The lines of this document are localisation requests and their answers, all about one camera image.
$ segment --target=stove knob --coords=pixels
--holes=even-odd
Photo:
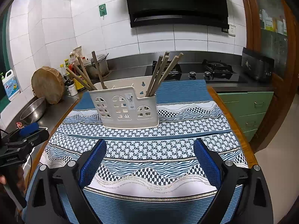
[[[193,72],[193,71],[189,72],[189,78],[190,78],[190,80],[195,80],[196,79],[196,73]]]
[[[212,76],[212,73],[211,72],[209,72],[209,71],[205,71],[204,72],[204,77],[211,77]]]

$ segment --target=stainless steel bowl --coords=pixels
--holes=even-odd
[[[20,120],[27,125],[38,121],[46,110],[45,97],[35,100],[20,116]]]

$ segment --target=spice jar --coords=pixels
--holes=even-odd
[[[76,89],[76,86],[75,86],[75,83],[73,80],[71,80],[71,79],[66,80],[64,85],[68,87],[68,91],[70,92],[71,96],[75,96],[76,94],[78,94],[78,91]]]

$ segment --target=green cabinet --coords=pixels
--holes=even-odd
[[[218,93],[250,141],[270,105],[273,92]]]

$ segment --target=drawer handle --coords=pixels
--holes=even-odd
[[[262,103],[260,103],[260,104],[258,104],[257,102],[255,102],[255,106],[256,105],[263,105],[264,104],[264,102],[262,102]]]

